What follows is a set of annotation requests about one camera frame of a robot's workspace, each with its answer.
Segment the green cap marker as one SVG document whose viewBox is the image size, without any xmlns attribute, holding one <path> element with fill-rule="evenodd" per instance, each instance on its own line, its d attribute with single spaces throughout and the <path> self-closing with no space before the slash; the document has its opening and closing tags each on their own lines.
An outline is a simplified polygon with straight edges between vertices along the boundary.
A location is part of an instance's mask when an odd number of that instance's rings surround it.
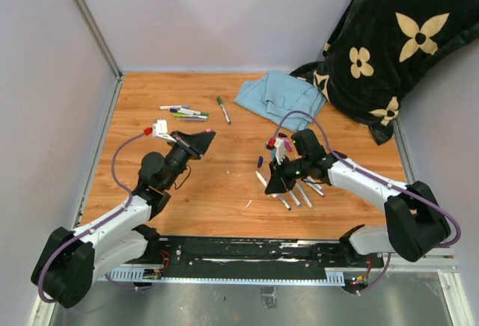
<svg viewBox="0 0 479 326">
<path fill-rule="evenodd" d="M 227 124 L 231 125 L 231 119 L 228 115 L 228 112 L 225 108 L 225 105 L 222 101 L 222 98 L 220 96 L 217 96 L 216 100 L 217 100 L 217 103 L 219 104 L 220 109 L 222 110 L 223 115 L 225 116 L 225 120 L 226 120 Z"/>
</svg>

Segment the magenta cap marker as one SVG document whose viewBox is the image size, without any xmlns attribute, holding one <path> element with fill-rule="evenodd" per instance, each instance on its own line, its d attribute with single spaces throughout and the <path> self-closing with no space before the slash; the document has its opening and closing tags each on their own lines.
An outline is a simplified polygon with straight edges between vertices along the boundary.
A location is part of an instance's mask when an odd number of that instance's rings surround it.
<svg viewBox="0 0 479 326">
<path fill-rule="evenodd" d="M 308 183 L 308 185 L 309 185 L 310 187 L 312 187 L 321 197 L 325 197 L 325 194 L 324 194 L 323 190 L 321 190 L 321 191 L 318 190 L 318 189 L 314 186 L 313 183 Z"/>
</svg>

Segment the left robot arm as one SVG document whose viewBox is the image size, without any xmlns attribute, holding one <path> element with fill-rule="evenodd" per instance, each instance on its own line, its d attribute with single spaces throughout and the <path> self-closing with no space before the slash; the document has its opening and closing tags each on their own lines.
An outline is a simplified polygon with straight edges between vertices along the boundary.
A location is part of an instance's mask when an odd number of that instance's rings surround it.
<svg viewBox="0 0 479 326">
<path fill-rule="evenodd" d="M 212 130 L 167 134 L 168 154 L 146 154 L 137 186 L 119 185 L 127 192 L 124 202 L 81 227 L 52 231 L 31 275 L 41 301 L 74 307 L 95 281 L 119 265 L 135 259 L 155 261 L 159 234 L 146 223 L 165 208 L 171 198 L 168 190 L 191 160 L 204 157 L 215 136 Z"/>
</svg>

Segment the red pink cap marker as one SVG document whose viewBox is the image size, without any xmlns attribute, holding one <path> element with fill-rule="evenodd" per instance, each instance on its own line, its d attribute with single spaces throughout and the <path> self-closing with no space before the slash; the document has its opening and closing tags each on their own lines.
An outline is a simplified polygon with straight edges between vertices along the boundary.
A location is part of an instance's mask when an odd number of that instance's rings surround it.
<svg viewBox="0 0 479 326">
<path fill-rule="evenodd" d="M 258 180 L 261 182 L 261 184 L 265 188 L 265 193 L 266 193 L 266 187 L 268 186 L 268 182 L 266 181 L 266 179 L 262 176 L 262 174 L 260 172 L 255 171 L 255 174 L 256 174 Z M 269 195 L 272 196 L 272 197 L 277 197 L 277 194 L 269 194 Z"/>
</svg>

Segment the magenta pen cap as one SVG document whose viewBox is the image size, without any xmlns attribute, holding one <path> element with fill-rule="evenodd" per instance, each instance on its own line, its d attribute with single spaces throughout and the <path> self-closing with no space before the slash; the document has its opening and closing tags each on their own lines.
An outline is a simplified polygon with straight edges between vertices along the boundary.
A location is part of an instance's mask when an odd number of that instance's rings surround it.
<svg viewBox="0 0 479 326">
<path fill-rule="evenodd" d="M 293 151 L 293 148 L 291 147 L 290 142 L 288 140 L 284 140 L 284 145 L 285 145 L 285 148 L 288 152 Z"/>
</svg>

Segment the pink marker pen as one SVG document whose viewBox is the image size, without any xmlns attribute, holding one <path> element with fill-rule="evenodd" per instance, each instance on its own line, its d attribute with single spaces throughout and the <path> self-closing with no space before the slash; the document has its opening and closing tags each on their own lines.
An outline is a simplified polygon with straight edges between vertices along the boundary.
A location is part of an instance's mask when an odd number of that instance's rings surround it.
<svg viewBox="0 0 479 326">
<path fill-rule="evenodd" d="M 314 186 L 320 191 L 323 189 L 321 182 L 315 181 Z"/>
</svg>

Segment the lavender marker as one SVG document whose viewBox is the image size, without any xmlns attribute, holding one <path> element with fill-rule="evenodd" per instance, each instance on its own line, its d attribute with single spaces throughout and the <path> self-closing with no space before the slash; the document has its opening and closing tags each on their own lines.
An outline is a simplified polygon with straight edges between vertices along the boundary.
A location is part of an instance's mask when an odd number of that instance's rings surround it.
<svg viewBox="0 0 479 326">
<path fill-rule="evenodd" d="M 208 119 L 206 118 L 194 118 L 194 117 L 184 117 L 184 118 L 181 118 L 181 120 L 184 120 L 184 121 L 193 121 L 193 122 L 206 122 L 208 121 Z"/>
</svg>

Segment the dark blue cap marker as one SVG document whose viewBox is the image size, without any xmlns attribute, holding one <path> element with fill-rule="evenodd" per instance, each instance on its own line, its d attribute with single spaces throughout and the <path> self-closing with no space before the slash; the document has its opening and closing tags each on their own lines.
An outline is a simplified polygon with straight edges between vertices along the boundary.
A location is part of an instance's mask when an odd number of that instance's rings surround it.
<svg viewBox="0 0 479 326">
<path fill-rule="evenodd" d="M 280 202 L 286 207 L 288 211 L 292 210 L 292 207 L 280 194 L 277 194 L 276 197 L 280 200 Z"/>
</svg>

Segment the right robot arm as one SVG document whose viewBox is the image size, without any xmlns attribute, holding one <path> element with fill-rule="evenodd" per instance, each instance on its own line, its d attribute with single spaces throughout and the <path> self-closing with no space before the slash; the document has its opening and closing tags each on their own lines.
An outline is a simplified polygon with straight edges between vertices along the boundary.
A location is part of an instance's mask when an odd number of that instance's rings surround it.
<svg viewBox="0 0 479 326">
<path fill-rule="evenodd" d="M 340 237 L 339 257 L 344 264 L 358 265 L 372 253 L 396 253 L 416 262 L 451 235 L 427 184 L 406 184 L 366 170 L 346 155 L 324 148 L 310 129 L 293 134 L 292 142 L 297 159 L 287 157 L 281 138 L 266 142 L 275 154 L 269 163 L 266 194 L 287 193 L 298 180 L 310 177 L 360 197 L 385 215 L 383 227 L 361 224 Z"/>
</svg>

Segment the light blue cap marker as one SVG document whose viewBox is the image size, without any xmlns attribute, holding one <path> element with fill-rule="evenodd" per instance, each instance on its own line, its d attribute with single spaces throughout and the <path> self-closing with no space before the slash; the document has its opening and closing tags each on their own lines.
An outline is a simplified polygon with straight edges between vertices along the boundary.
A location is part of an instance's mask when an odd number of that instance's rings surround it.
<svg viewBox="0 0 479 326">
<path fill-rule="evenodd" d="M 292 191 L 289 191 L 289 192 L 288 192 L 288 195 L 290 196 L 290 198 L 293 200 L 293 202 L 294 202 L 298 207 L 301 207 L 301 206 L 302 206 L 302 203 L 300 202 L 300 200 L 297 198 L 297 196 L 296 196 Z"/>
</svg>

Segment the white slim marker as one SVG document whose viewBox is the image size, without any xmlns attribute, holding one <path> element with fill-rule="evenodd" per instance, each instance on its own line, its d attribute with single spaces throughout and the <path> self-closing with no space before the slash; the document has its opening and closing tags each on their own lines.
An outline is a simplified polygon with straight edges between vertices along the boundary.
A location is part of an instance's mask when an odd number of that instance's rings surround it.
<svg viewBox="0 0 479 326">
<path fill-rule="evenodd" d="M 308 198 L 308 196 L 305 193 L 305 191 L 303 190 L 303 188 L 299 184 L 296 185 L 296 188 L 298 189 L 299 193 L 301 194 L 301 196 L 302 196 L 303 200 L 305 201 L 306 205 L 309 208 L 312 208 L 313 204 L 312 204 L 311 200 Z"/>
</svg>

